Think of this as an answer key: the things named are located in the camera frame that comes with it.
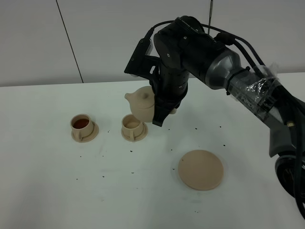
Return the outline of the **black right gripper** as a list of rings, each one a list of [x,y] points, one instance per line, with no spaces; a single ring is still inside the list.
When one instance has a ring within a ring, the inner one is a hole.
[[[152,120],[154,125],[162,126],[170,112],[180,106],[188,90],[189,75],[190,73],[186,69],[170,68],[159,61],[159,69],[156,74],[158,84],[150,82],[155,94]]]

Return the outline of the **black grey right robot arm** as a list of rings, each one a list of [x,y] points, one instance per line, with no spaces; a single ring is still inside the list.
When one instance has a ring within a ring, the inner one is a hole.
[[[204,31],[194,17],[182,16],[150,29],[159,54],[151,80],[155,94],[152,122],[161,126],[178,107],[192,74],[213,90],[224,89],[270,130],[269,155],[278,156],[275,171],[282,187],[298,203],[305,201],[305,104],[282,86],[255,51],[241,38]]]

